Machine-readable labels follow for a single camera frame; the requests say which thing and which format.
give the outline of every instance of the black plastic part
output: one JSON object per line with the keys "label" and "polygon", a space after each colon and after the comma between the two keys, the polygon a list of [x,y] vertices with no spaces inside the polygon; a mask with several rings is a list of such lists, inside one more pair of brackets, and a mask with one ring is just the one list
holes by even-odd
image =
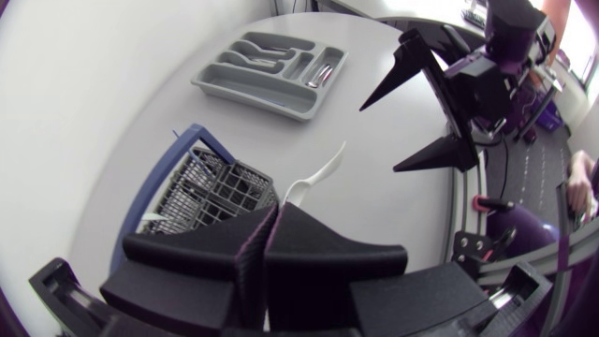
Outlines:
{"label": "black plastic part", "polygon": [[177,333],[217,334],[225,324],[261,329],[264,249],[277,210],[181,234],[130,234],[127,262],[100,291],[110,305]]}
{"label": "black plastic part", "polygon": [[286,203],[265,262],[272,330],[334,330],[356,326],[348,284],[402,275],[407,253],[348,240]]}
{"label": "black plastic part", "polygon": [[478,329],[496,313],[482,289],[455,263],[350,285],[365,337],[410,336],[463,320]]}
{"label": "black plastic part", "polygon": [[471,169],[478,164],[475,143],[470,134],[468,113],[460,100],[461,91],[471,95],[471,88],[458,89],[439,67],[431,49],[416,30],[409,30],[400,36],[400,47],[393,53],[395,65],[387,76],[368,97],[360,111],[368,108],[385,95],[413,78],[421,70],[429,80],[455,136],[436,140],[421,152],[408,158],[394,168],[395,171],[414,169],[436,169],[454,167],[461,171]]}
{"label": "black plastic part", "polygon": [[456,168],[461,172],[478,164],[470,156],[468,142],[453,135],[439,138],[393,167],[394,172],[419,169]]}
{"label": "black plastic part", "polygon": [[44,305],[71,336],[174,336],[125,315],[80,288],[68,263],[57,257],[29,279]]}
{"label": "black plastic part", "polygon": [[241,326],[232,282],[126,260],[100,292],[110,306],[174,333],[217,336],[225,326]]}
{"label": "black plastic part", "polygon": [[499,290],[511,299],[500,307],[481,336],[511,336],[541,304],[551,290],[551,282],[526,262],[519,262],[507,275]]}
{"label": "black plastic part", "polygon": [[470,50],[470,47],[468,46],[466,41],[464,41],[463,37],[461,37],[460,33],[458,33],[456,28],[449,24],[443,24],[441,25],[441,30],[443,30],[446,33],[447,38],[449,38],[449,41],[451,41],[451,44],[453,45],[453,53],[456,59],[465,57],[470,52],[472,52]]}
{"label": "black plastic part", "polygon": [[457,231],[453,240],[454,256],[475,256],[483,258],[489,249],[492,249],[493,241],[486,236]]}
{"label": "black plastic part", "polygon": [[469,56],[459,66],[449,69],[446,75],[454,88],[460,88],[456,89],[457,98],[468,120],[482,117],[495,125],[510,111],[504,74],[482,53]]}
{"label": "black plastic part", "polygon": [[312,331],[259,331],[225,329],[221,337],[361,337],[357,329]]}

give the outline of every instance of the desk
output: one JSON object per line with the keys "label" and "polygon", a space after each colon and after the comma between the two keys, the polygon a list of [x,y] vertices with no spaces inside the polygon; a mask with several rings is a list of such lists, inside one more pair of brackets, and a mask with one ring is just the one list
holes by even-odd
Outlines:
{"label": "desk", "polygon": [[[327,7],[348,11],[380,22],[409,21],[448,23],[457,29],[478,37],[485,37],[482,29],[465,21],[461,10],[469,7],[463,0],[318,0]],[[475,10],[483,17],[487,9],[477,6]]]}
{"label": "desk", "polygon": [[[348,51],[310,122],[208,96],[190,84],[247,31],[314,39]],[[149,99],[97,181],[68,257],[83,286],[97,295],[129,205],[174,141],[171,129],[184,131],[191,123],[206,126],[234,156],[269,174],[279,196],[321,168],[347,140],[342,165],[310,191],[301,208],[347,238],[402,244],[410,255],[408,271],[438,265],[444,256],[449,169],[394,173],[392,167],[446,134],[441,106],[418,74],[358,112],[391,69],[399,34],[356,16],[301,13],[254,22],[202,45]]]}

